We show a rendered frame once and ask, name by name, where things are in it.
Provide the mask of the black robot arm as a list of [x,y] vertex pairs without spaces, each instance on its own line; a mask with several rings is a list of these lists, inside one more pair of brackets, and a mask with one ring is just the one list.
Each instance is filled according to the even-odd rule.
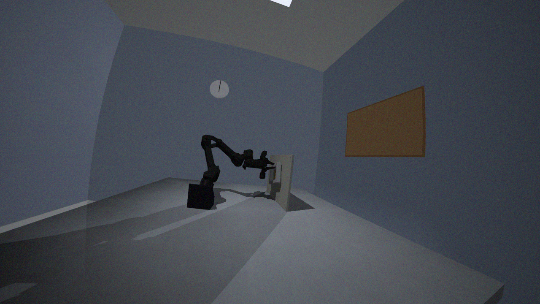
[[[216,143],[211,144],[211,140],[215,141]],[[214,182],[217,181],[219,175],[220,175],[220,169],[219,166],[216,166],[213,160],[212,150],[213,147],[218,147],[221,149],[221,151],[224,152],[224,154],[227,154],[229,158],[231,158],[231,162],[236,167],[241,167],[243,161],[243,169],[245,170],[246,167],[252,168],[254,164],[253,159],[253,151],[251,149],[244,150],[243,154],[239,154],[234,152],[230,147],[227,146],[222,140],[217,139],[214,136],[210,135],[204,135],[201,139],[201,146],[205,151],[205,157],[206,161],[208,163],[208,171],[204,172],[203,178],[201,178],[200,185],[212,185],[214,186]],[[267,159],[265,159],[265,156],[260,156],[259,159],[257,159],[258,164],[256,164],[256,167],[263,168],[267,166]]]

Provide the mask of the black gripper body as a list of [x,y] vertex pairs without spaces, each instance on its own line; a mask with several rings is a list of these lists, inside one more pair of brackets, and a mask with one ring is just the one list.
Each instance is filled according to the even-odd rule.
[[[263,151],[263,152],[262,152],[262,156],[266,156],[266,155],[267,155],[267,151]],[[254,160],[254,164],[253,164],[253,168],[259,168],[259,167],[256,167],[256,164],[258,164],[258,161],[255,159],[255,160]],[[262,169],[262,171],[260,172],[259,178],[260,178],[260,179],[265,179],[265,171],[266,171],[266,168],[263,167],[263,168],[259,168],[259,169]]]

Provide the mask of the grey rectangular picture frame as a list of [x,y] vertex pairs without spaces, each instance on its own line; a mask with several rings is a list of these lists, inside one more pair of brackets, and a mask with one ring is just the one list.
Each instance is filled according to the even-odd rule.
[[270,169],[269,184],[276,184],[281,182],[281,162],[273,164]]

